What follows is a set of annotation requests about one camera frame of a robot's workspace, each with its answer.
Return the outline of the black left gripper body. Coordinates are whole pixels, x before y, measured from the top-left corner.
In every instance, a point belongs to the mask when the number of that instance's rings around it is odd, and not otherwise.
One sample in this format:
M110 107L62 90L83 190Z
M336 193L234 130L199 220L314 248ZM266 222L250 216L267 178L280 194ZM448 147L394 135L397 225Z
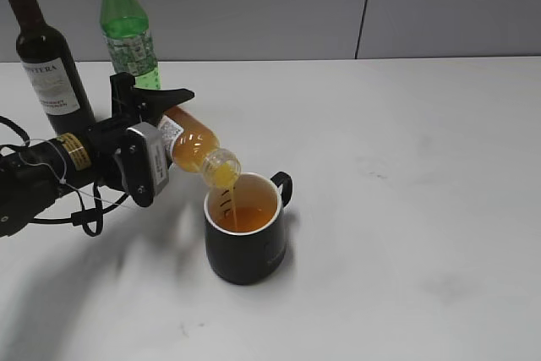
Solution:
M145 192L146 179L135 173L135 160L141 157L142 144L127 142L127 129L141 123L146 105L132 74L110 77L112 116L84 131L92 158L92 181L123 192Z

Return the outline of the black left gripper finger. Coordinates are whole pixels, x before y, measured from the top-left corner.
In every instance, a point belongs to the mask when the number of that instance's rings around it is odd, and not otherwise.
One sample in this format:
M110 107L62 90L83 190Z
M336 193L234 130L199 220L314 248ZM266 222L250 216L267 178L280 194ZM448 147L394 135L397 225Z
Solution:
M161 117L170 108L194 99L191 90L147 90L133 88L137 116L142 122L158 124Z

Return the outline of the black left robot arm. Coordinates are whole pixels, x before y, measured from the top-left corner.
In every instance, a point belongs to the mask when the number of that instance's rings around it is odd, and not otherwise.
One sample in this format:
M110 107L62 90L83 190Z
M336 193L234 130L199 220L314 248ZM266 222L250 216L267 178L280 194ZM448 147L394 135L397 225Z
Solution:
M150 206L169 180L167 158L157 124L165 111L194 98L188 89L147 90L131 74L110 78L112 115L54 139L31 139L15 122L2 118L22 140L1 156L1 234L12 236L29 224L70 223L96 237L103 216L132 199ZM68 218L40 214L71 193L92 187L94 207L82 206Z

